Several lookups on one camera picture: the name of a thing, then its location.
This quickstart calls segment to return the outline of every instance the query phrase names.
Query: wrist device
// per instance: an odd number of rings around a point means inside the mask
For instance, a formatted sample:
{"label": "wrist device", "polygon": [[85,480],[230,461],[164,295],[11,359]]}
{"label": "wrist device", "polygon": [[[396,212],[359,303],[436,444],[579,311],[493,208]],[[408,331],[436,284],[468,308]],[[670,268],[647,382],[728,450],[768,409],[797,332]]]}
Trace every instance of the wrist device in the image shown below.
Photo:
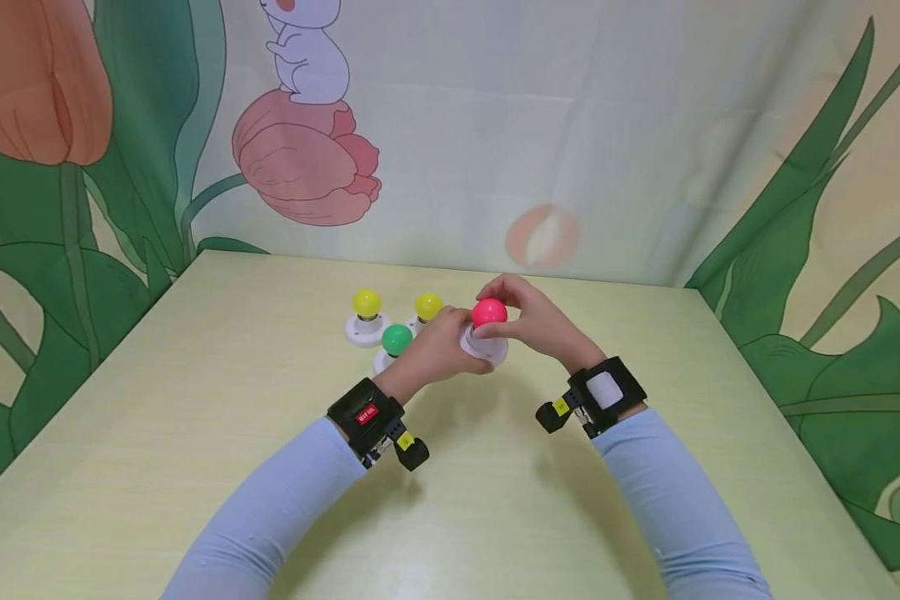
{"label": "wrist device", "polygon": [[[606,407],[601,406],[587,385],[602,373],[607,373],[610,377],[606,387],[613,396]],[[570,384],[570,389],[563,397],[556,402],[547,402],[537,410],[537,421],[547,433],[563,429],[570,415],[574,414],[580,419],[583,431],[592,440],[619,423],[620,416],[626,411],[647,399],[647,393],[619,356],[604,360],[594,368],[581,368],[571,375],[567,383]]]}
{"label": "wrist device", "polygon": [[387,448],[395,446],[397,460],[413,470],[430,458],[430,450],[407,431],[403,415],[400,403],[366,378],[327,410],[330,421],[347,434],[350,448],[365,468],[373,467]]}

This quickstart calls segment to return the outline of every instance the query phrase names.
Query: white base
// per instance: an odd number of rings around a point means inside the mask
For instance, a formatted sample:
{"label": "white base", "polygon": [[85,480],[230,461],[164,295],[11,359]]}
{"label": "white base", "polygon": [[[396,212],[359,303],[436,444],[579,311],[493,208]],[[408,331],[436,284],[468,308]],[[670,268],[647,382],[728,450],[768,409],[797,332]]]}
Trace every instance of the white base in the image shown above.
{"label": "white base", "polygon": [[373,358],[373,374],[379,375],[384,372],[385,368],[393,365],[396,360],[393,356],[387,354],[387,350],[380,348],[380,352]]}
{"label": "white base", "polygon": [[501,362],[507,360],[509,343],[505,338],[477,340],[473,336],[473,326],[469,326],[460,336],[460,347],[470,356],[489,361],[494,367],[499,367]]}
{"label": "white base", "polygon": [[391,326],[391,320],[384,313],[379,313],[373,321],[361,321],[357,315],[350,315],[343,331],[347,340],[357,348],[373,348],[380,346],[384,331]]}
{"label": "white base", "polygon": [[420,324],[420,317],[418,317],[417,315],[413,315],[413,318],[411,318],[410,321],[407,321],[404,324],[405,326],[410,328],[410,333],[413,334],[414,338],[416,338],[417,334],[420,333],[420,329],[423,328],[423,326],[421,326]]}

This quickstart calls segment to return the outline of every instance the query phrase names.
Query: white rabbit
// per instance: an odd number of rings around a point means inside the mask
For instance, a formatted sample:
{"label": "white rabbit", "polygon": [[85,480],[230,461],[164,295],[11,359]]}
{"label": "white rabbit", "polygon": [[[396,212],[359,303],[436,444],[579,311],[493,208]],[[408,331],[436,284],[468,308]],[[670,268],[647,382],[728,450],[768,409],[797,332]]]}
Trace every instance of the white rabbit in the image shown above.
{"label": "white rabbit", "polygon": [[278,33],[267,42],[276,72],[291,101],[329,105],[350,87],[350,67],[340,48],[323,31],[340,14],[341,0],[260,0]]}

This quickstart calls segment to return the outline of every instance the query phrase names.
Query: hand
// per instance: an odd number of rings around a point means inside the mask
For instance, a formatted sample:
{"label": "hand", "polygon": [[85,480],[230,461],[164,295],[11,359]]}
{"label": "hand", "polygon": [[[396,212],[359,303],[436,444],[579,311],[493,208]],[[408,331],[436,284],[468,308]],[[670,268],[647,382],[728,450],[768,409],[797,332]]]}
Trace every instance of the hand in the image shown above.
{"label": "hand", "polygon": [[460,336],[469,320],[470,311],[444,306],[393,365],[373,379],[374,383],[389,397],[406,404],[431,383],[460,373],[491,373],[490,362],[474,358],[460,347]]}
{"label": "hand", "polygon": [[483,286],[477,300],[496,298],[520,309],[511,322],[489,322],[474,331],[477,338],[511,338],[538,353],[556,358],[568,373],[596,367],[607,360],[596,343],[583,335],[556,304],[523,277],[502,274]]}

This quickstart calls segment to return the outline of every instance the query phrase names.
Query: yellow sticker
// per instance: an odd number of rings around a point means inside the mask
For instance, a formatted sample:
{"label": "yellow sticker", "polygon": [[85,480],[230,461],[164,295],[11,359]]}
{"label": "yellow sticker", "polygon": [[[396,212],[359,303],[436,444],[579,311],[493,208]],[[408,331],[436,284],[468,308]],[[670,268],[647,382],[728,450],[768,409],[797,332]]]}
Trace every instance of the yellow sticker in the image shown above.
{"label": "yellow sticker", "polygon": [[553,403],[553,410],[557,411],[557,416],[562,417],[570,412],[570,405],[563,398]]}
{"label": "yellow sticker", "polygon": [[404,431],[400,437],[396,438],[396,444],[400,447],[404,452],[407,451],[407,448],[410,448],[413,443],[413,436],[410,435],[409,431]]}

